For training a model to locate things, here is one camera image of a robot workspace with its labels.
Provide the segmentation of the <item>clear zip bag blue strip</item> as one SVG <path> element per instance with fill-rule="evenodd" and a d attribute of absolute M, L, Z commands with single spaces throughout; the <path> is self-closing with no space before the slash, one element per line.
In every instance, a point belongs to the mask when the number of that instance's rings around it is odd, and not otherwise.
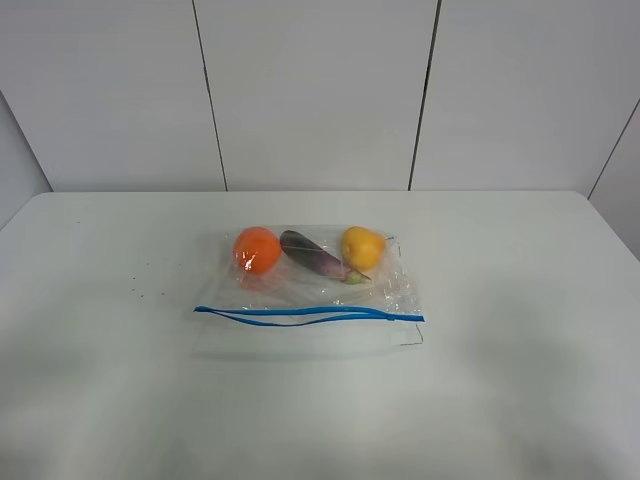
<path fill-rule="evenodd" d="M 285 230 L 297 231 L 346 264 L 340 240 L 352 226 L 259 227 L 278 239 Z M 209 238 L 209 263 L 193 310 L 202 323 L 195 355 L 310 360 L 382 354 L 423 344 L 425 318 L 418 289 L 395 235 L 367 228 L 395 240 L 374 270 L 359 271 L 371 283 L 348 285 L 299 266 L 283 251 L 267 273 L 244 272 L 235 264 L 232 248 L 247 228 Z"/>

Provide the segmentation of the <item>purple eggplant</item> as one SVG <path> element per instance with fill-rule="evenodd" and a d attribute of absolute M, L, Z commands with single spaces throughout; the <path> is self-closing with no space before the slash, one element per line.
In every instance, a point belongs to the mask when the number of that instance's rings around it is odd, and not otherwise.
<path fill-rule="evenodd" d="M 293 230 L 285 230 L 279 238 L 281 250 L 299 266 L 325 278 L 348 285 L 371 283 L 370 277 L 349 267 L 337 257 Z"/>

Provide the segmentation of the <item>yellow pear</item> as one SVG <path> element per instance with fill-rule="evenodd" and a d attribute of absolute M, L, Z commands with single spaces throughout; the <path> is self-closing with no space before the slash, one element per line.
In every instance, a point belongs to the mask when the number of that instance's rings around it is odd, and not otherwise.
<path fill-rule="evenodd" d="M 349 267 L 360 272 L 369 272 L 380 264 L 387 245 L 394 240 L 394 236 L 386 236 L 361 226 L 352 226 L 342 234 L 341 256 Z"/>

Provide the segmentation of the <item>orange fruit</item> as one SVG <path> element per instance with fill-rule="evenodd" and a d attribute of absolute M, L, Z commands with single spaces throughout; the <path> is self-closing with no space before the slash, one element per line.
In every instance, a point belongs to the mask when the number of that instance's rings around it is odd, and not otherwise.
<path fill-rule="evenodd" d="M 235 239 L 232 248 L 235 264 L 244 272 L 262 275 L 279 261 L 279 239 L 264 227 L 250 227 Z"/>

